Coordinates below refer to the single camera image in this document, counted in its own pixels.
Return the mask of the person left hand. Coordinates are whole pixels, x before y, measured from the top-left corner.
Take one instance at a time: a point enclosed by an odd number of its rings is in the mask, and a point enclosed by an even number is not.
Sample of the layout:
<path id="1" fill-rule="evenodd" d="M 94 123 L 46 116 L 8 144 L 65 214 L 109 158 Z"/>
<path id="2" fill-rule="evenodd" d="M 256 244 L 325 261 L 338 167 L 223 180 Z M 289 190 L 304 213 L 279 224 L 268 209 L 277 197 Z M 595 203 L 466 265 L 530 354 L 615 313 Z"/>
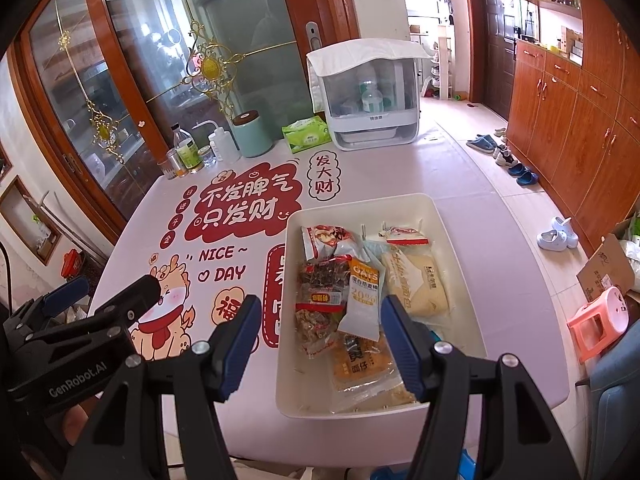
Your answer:
<path id="1" fill-rule="evenodd" d="M 89 396 L 88 399 L 68 410 L 53 414 L 44 420 L 51 435 L 52 448 L 50 453 L 56 460 L 66 459 L 99 400 L 100 397 L 97 394 Z"/>

